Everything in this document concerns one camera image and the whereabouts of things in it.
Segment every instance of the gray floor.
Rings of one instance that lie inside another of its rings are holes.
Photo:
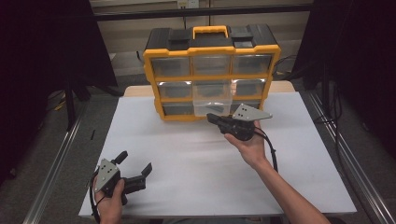
[[[142,63],[137,60],[135,52],[116,54],[112,62],[120,85],[119,91],[125,90],[130,85],[147,84],[144,76],[138,75],[142,74]],[[318,113],[309,97],[316,91],[305,91],[301,80],[293,80],[293,85],[302,95],[311,117],[317,118]],[[79,217],[78,211],[87,190],[86,183],[105,142],[118,98],[96,89],[90,89],[90,91],[92,98],[89,102],[82,103],[76,100],[77,109],[86,108],[86,111],[73,144],[65,155],[60,173],[55,176],[55,184],[50,189],[44,210],[38,218],[39,223],[94,223],[92,220]],[[58,97],[49,100],[49,108],[57,105]],[[389,211],[396,216],[396,161],[381,147],[378,139],[364,128],[353,108],[345,100],[342,102],[344,113],[339,121],[340,132],[367,177],[384,199]],[[23,223],[58,155],[66,136],[66,126],[65,107],[58,111],[49,111],[35,140],[17,167],[16,178],[7,180],[0,187],[0,223]],[[348,224],[381,223],[358,186],[358,182],[343,162],[346,167],[344,174],[333,140],[325,125],[318,124],[317,128],[358,208],[355,214],[339,217]],[[148,223],[147,220],[129,220],[128,222]]]

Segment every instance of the white tabletop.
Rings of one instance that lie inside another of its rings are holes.
[[[163,121],[153,99],[120,98],[99,158],[113,160],[127,150],[129,156],[119,165],[123,177],[140,175],[152,162],[147,188],[127,195],[125,217],[283,214],[217,126],[205,119]],[[262,127],[276,149],[279,173],[322,213],[356,212],[300,94],[270,93],[264,106],[274,115],[262,120]],[[266,154],[270,161],[269,150]],[[91,214],[87,194],[79,215]]]

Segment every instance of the black cable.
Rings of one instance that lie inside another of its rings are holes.
[[[99,203],[105,198],[106,196],[103,196],[97,203],[96,203],[96,208],[99,206]]]
[[[186,17],[183,17],[184,29],[187,30],[187,21]]]
[[[95,203],[93,201],[93,190],[92,190],[93,180],[98,175],[98,173],[99,173],[99,168],[91,176],[91,181],[90,181],[90,202],[91,202],[91,208],[92,208],[93,217],[95,218],[97,223],[100,223],[100,216],[99,216],[99,212],[98,212],[98,209],[97,209],[97,204],[99,204],[99,203],[97,203],[95,205]]]
[[[339,145],[339,135],[340,135],[338,120],[342,116],[342,111],[343,111],[342,108],[343,107],[342,107],[342,103],[341,103],[341,96],[340,96],[339,90],[338,90],[338,88],[336,86],[334,86],[333,100],[332,101],[333,101],[332,110],[333,110],[335,119],[330,119],[330,120],[327,119],[326,120],[325,116],[320,116],[318,119],[323,119],[323,121],[322,122],[315,122],[315,123],[333,123],[333,125],[335,127],[335,130],[334,130],[335,131],[335,134],[334,134],[334,149],[335,149],[335,154],[336,154],[337,160],[340,163],[342,173],[344,174],[344,177],[346,178],[346,182],[349,184],[349,186],[351,187],[353,193],[356,195],[359,203],[361,204],[361,208],[363,209],[364,213],[370,219],[371,223],[375,223],[373,221],[373,219],[370,217],[370,215],[369,215],[367,209],[365,208],[364,204],[362,203],[361,196],[358,194],[358,192],[356,191],[355,187],[352,185],[352,181],[351,181],[349,175],[347,174],[346,167],[344,166],[343,160],[341,158],[341,152],[340,152],[340,148],[338,146]]]
[[[297,55],[291,54],[291,55],[289,55],[289,56],[287,56],[287,57],[284,57],[284,58],[281,58],[281,59],[277,60],[277,62],[274,64],[273,75],[277,72],[277,67],[278,67],[281,63],[285,62],[285,60],[287,60],[287,59],[292,59],[292,58],[295,59],[296,57],[297,57]]]
[[[288,76],[283,77],[281,80],[291,81],[295,78],[303,77],[309,68],[315,66],[319,62],[320,60],[318,59],[311,60],[310,62],[306,63],[304,66],[299,68],[298,70],[293,69],[293,71]]]
[[[338,102],[338,106],[339,106],[339,108],[340,108],[340,110],[339,110],[338,113],[337,113],[337,110],[336,110],[336,104],[337,104],[337,102]],[[330,110],[331,110],[331,111],[332,111],[332,110],[334,111],[333,119],[324,119],[324,118],[326,118],[326,115],[322,115],[322,116],[319,116],[319,117],[313,119],[314,123],[320,124],[320,123],[335,122],[335,121],[337,121],[338,119],[340,119],[341,116],[343,115],[343,107],[341,106],[341,98],[340,98],[340,93],[339,93],[339,90],[338,90],[338,86],[337,86],[337,85],[334,85],[334,87],[333,87],[333,91],[332,91],[332,104],[330,105]]]
[[[254,133],[257,134],[258,136],[262,137],[265,141],[267,141],[268,146],[270,147],[270,151],[271,151],[271,157],[273,160],[274,170],[278,172],[277,160],[276,160],[276,150],[274,149],[268,135],[265,133],[265,131],[263,131],[262,129],[260,129],[258,127],[255,127],[255,129],[259,130],[261,133],[257,133],[257,132],[254,132]]]
[[[143,60],[140,58],[140,54],[139,54],[138,50],[136,51],[136,57],[137,57],[137,60],[139,60],[141,63],[144,63]]]
[[[212,7],[212,1],[211,0],[209,0],[209,8],[211,8]],[[212,18],[211,18],[211,16],[209,15],[209,26],[211,26],[212,24]]]

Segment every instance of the forearm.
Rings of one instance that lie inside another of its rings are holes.
[[[254,169],[291,223],[330,223],[315,206],[289,185],[268,161],[260,162]]]

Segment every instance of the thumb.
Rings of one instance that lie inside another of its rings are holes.
[[[120,198],[120,196],[121,196],[121,194],[123,192],[123,189],[124,189],[124,184],[125,184],[124,179],[120,179],[119,182],[117,182],[117,185],[116,185],[116,187],[114,188],[114,191],[113,191],[113,198],[114,197],[115,198]]]

